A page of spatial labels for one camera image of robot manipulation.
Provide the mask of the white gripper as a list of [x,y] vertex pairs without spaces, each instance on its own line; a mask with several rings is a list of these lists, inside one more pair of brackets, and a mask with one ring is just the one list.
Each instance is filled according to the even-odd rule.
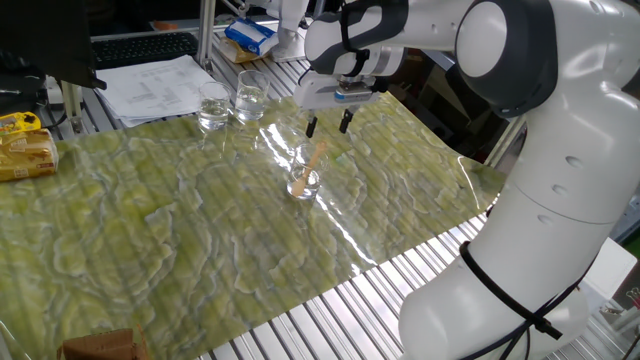
[[[310,70],[301,77],[294,91],[293,99],[303,110],[321,110],[336,107],[360,106],[375,102],[379,93],[372,90],[374,77],[324,75]],[[344,110],[339,131],[345,134],[354,117],[354,110]],[[314,135],[318,118],[311,113],[307,119],[306,136]]]

